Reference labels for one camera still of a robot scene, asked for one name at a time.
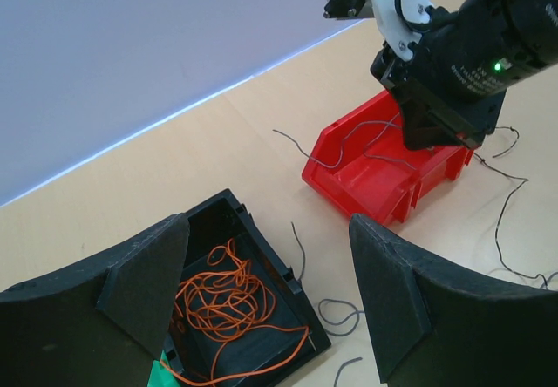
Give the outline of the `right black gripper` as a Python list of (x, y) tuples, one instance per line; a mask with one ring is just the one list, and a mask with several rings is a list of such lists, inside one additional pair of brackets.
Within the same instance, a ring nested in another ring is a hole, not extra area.
[(510, 81), (501, 1), (466, 0), (455, 12), (427, 6), (425, 23), (405, 16), (402, 0), (394, 6), (418, 40), (407, 45), (408, 59), (384, 44), (371, 74), (398, 105), (405, 147), (481, 146), (496, 127)]

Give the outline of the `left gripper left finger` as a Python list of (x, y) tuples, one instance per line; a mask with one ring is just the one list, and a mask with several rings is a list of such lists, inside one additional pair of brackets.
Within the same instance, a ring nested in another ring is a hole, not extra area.
[(1, 293), (3, 386), (145, 386), (187, 252), (186, 215)]

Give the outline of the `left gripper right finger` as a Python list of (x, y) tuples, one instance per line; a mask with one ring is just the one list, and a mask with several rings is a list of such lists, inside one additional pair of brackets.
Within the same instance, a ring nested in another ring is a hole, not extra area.
[(349, 236), (383, 384), (556, 385), (554, 291), (464, 268), (362, 214)]

